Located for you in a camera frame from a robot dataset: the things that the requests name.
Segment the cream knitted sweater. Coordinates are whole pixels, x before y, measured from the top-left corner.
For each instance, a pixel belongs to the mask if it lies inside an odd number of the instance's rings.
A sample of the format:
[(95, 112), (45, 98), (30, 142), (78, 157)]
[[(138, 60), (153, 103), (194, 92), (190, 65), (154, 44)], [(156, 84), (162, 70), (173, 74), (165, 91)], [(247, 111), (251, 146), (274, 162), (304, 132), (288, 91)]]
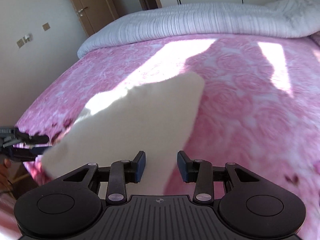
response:
[(128, 194), (162, 195), (193, 130), (204, 79), (188, 72), (170, 79), (95, 94), (71, 129), (41, 158), (50, 178), (87, 163), (109, 166), (146, 153), (141, 181)]

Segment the pink rose pattern blanket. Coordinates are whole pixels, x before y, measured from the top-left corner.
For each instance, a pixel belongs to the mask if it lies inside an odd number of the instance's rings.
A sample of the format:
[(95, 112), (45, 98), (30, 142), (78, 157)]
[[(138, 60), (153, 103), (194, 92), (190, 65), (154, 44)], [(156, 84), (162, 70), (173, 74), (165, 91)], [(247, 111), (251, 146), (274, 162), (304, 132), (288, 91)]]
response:
[(319, 239), (319, 45), (248, 35), (188, 35), (100, 48), (54, 81), (18, 120), (20, 130), (53, 139), (95, 94), (158, 82), (183, 72), (205, 81), (192, 158), (228, 161), (298, 195), (299, 235)]

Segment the white plug adapter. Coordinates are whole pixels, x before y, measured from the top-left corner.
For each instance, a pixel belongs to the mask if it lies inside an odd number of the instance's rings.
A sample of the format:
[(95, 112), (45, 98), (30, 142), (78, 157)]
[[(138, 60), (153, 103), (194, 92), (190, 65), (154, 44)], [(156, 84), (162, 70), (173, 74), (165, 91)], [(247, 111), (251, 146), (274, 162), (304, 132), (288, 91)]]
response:
[(23, 36), (23, 40), (25, 43), (32, 41), (32, 34), (26, 34)]

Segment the brown wooden door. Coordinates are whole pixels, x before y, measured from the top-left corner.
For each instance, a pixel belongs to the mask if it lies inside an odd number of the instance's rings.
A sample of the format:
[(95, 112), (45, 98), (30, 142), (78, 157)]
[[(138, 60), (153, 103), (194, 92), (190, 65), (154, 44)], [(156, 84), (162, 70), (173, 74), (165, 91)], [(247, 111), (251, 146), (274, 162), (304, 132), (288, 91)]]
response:
[(75, 11), (88, 7), (82, 17), (78, 16), (87, 36), (92, 36), (119, 18), (112, 0), (71, 0), (71, 3)]

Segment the lavender striped duvet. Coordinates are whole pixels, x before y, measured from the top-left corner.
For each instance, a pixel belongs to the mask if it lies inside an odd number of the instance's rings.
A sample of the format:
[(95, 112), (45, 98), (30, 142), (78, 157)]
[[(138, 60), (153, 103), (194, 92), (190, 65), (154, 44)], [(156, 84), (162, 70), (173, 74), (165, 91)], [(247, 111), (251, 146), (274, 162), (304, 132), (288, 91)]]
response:
[(300, 38), (319, 31), (319, 0), (277, 0), (266, 5), (191, 3), (125, 15), (90, 36), (78, 58), (100, 48), (194, 34)]

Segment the lower gold wall socket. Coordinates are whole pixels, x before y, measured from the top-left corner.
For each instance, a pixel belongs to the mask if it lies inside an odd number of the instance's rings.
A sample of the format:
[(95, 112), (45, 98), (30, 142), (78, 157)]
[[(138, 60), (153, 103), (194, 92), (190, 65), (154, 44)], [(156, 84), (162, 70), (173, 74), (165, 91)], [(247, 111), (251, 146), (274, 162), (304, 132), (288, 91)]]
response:
[(18, 40), (17, 45), (19, 48), (21, 48), (22, 46), (24, 46), (24, 41), (22, 39)]

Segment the upper gold wall switch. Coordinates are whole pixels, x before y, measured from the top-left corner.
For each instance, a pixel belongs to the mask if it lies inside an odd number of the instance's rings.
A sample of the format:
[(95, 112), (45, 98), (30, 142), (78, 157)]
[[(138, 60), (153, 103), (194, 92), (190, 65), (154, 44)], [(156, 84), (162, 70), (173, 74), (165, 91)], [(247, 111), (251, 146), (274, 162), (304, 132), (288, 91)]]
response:
[(48, 29), (50, 29), (49, 23), (45, 23), (42, 27), (44, 31), (47, 31)]

